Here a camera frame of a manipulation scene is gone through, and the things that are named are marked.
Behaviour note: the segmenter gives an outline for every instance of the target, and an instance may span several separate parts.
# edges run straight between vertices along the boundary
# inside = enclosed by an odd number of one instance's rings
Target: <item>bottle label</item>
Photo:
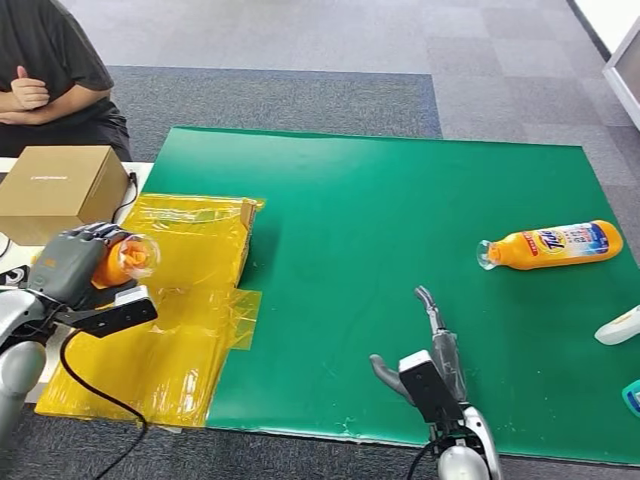
[[[609,250],[609,239],[595,223],[577,223],[563,227],[523,232],[531,254],[562,254],[563,257],[598,255]]]

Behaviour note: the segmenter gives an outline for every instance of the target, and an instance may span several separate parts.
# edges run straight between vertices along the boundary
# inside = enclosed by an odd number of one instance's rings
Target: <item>orange bottle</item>
[[[498,265],[531,270],[614,257],[624,241],[616,227],[603,220],[512,233],[497,242],[483,240],[478,263],[485,270]]]
[[[159,262],[157,243],[145,235],[131,235],[111,247],[92,282],[97,288],[122,285],[132,278],[151,275]]]

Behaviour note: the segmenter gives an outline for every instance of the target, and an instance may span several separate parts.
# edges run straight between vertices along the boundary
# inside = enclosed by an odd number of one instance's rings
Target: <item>floor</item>
[[[640,134],[566,0],[63,1],[108,65],[428,76],[444,138],[582,145],[640,259]]]
[[[640,260],[640,134],[565,0],[63,2],[116,80],[136,160],[152,161],[170,125],[189,122],[582,145]],[[0,472],[76,478],[131,434],[27,410]],[[413,454],[155,431],[121,475],[402,478]],[[423,468],[417,478],[435,478],[432,465]],[[509,479],[640,478],[638,470],[522,459],[506,459],[505,469]]]

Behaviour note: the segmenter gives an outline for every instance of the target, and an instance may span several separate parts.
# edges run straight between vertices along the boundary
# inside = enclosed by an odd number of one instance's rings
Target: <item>robotic hand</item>
[[[47,244],[30,272],[20,267],[0,275],[16,287],[0,292],[0,444],[38,383],[46,362],[45,345],[56,324],[101,338],[158,316],[135,280],[103,289],[91,282],[110,248],[129,235],[110,223],[66,231]]]
[[[438,459],[438,475],[442,480],[502,480],[489,426],[466,401],[455,335],[445,326],[428,290],[417,287],[415,293],[429,318],[433,356],[421,350],[403,358],[399,373],[386,367],[379,355],[369,357],[376,376],[417,407],[429,425],[429,443],[416,457],[408,478],[429,448]]]

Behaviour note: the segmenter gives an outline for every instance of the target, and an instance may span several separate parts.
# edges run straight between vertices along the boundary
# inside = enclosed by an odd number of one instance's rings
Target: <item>yellow tape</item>
[[[260,306],[260,292],[235,288],[248,241],[245,224],[252,220],[247,202],[251,201],[140,196],[124,226],[158,243],[160,265],[141,282],[158,318],[103,339],[78,335],[67,349],[69,364],[149,422],[204,425],[228,351],[251,347]],[[61,366],[35,411],[133,418],[85,390]]]

